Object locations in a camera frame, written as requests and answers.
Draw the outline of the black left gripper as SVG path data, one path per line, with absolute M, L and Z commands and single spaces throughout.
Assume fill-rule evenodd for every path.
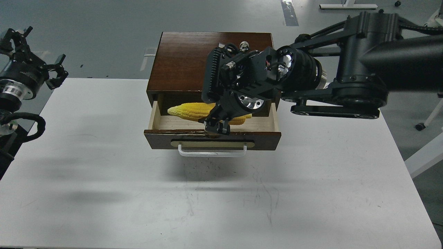
M 39 58 L 31 57 L 26 38 L 32 30 L 32 26 L 23 33 L 8 28 L 1 34 L 0 53 L 10 58 L 1 71 L 1 98 L 32 100 L 36 98 L 44 81 L 50 90 L 54 90 L 59 88 L 69 75 L 62 65 L 65 54 L 57 57 L 53 64 L 46 64 Z M 48 72 L 55 72 L 56 77 L 48 79 Z

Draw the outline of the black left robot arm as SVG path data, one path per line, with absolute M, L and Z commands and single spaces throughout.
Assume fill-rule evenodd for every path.
M 23 101 L 35 99 L 43 84 L 54 90 L 68 77 L 62 65 L 65 54 L 48 64 L 31 51 L 26 38 L 32 29 L 30 26 L 21 33 L 9 28 L 1 34 L 1 54 L 9 58 L 0 73 L 1 176 L 21 145 L 38 139 L 46 129 L 39 114 L 20 112 Z

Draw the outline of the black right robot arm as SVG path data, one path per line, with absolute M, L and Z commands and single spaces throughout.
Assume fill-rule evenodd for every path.
M 278 49 L 214 48 L 201 99 L 215 106 L 198 122 L 228 135 L 231 120 L 279 94 L 293 114 L 376 119 L 390 91 L 411 90 L 442 94 L 442 27 L 362 12 Z

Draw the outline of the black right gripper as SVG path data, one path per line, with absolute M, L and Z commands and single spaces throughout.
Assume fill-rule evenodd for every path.
M 228 136 L 229 122 L 259 112 L 264 102 L 283 91 L 283 55 L 266 47 L 245 50 L 234 44 L 213 48 L 206 57 L 201 99 L 204 113 L 198 119 L 205 131 Z

